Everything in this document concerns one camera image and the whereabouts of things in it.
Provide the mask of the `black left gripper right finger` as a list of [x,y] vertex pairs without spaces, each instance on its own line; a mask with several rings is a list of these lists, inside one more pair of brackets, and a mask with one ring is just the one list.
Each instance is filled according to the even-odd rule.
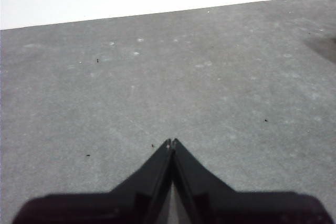
[[328,223],[315,197],[290,191],[235,191],[172,141],[173,181],[192,223]]

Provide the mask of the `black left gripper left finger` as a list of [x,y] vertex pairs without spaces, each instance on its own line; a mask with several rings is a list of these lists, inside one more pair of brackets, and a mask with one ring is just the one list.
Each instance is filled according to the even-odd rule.
[[14,223],[155,223],[171,187],[168,139],[126,180],[105,193],[49,194],[25,203]]

